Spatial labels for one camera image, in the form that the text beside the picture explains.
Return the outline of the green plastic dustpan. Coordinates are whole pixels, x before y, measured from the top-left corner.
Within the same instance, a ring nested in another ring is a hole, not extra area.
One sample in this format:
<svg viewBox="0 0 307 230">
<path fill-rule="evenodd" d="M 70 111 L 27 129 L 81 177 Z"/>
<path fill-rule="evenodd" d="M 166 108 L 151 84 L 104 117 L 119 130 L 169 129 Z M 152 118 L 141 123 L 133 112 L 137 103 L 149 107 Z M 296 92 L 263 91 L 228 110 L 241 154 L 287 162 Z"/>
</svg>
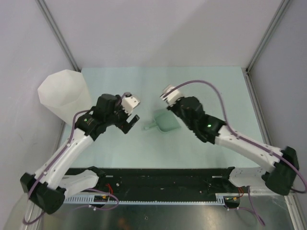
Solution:
<svg viewBox="0 0 307 230">
<path fill-rule="evenodd" d="M 174 114 L 167 109 L 160 109 L 153 112 L 153 120 L 144 126 L 144 130 L 157 128 L 162 133 L 169 133 L 181 128 L 181 125 Z"/>
</svg>

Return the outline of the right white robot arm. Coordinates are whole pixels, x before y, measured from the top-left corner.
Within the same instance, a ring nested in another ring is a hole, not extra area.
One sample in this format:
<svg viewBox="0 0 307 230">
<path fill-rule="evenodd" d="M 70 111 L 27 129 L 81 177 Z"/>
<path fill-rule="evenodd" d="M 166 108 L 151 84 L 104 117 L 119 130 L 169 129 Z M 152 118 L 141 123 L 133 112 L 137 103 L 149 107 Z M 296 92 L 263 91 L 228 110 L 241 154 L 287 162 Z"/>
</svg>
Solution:
<svg viewBox="0 0 307 230">
<path fill-rule="evenodd" d="M 176 96 L 165 101 L 167 109 L 180 118 L 200 141 L 223 146 L 252 160 L 265 171 L 260 179 L 267 188 L 282 196 L 290 193 L 299 170 L 294 148 L 269 146 L 231 131 L 225 121 L 206 114 L 194 96 Z"/>
</svg>

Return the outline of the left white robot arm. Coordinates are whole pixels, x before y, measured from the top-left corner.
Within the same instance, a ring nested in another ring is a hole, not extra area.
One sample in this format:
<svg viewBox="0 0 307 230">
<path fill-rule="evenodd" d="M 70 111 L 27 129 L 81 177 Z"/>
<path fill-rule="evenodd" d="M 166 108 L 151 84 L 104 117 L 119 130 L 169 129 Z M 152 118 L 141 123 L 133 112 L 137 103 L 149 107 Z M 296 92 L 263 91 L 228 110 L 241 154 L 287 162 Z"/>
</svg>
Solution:
<svg viewBox="0 0 307 230">
<path fill-rule="evenodd" d="M 69 180 L 63 179 L 63 176 L 77 157 L 109 126 L 115 126 L 127 134 L 139 120 L 139 116 L 135 115 L 130 122 L 127 121 L 139 104 L 140 100 L 130 93 L 122 96 L 102 94 L 95 106 L 78 112 L 73 117 L 68 140 L 34 174 L 26 172 L 20 178 L 29 200 L 43 212 L 53 214 L 62 206 L 65 198 L 91 188 L 102 191 L 106 180 L 95 167 Z"/>
</svg>

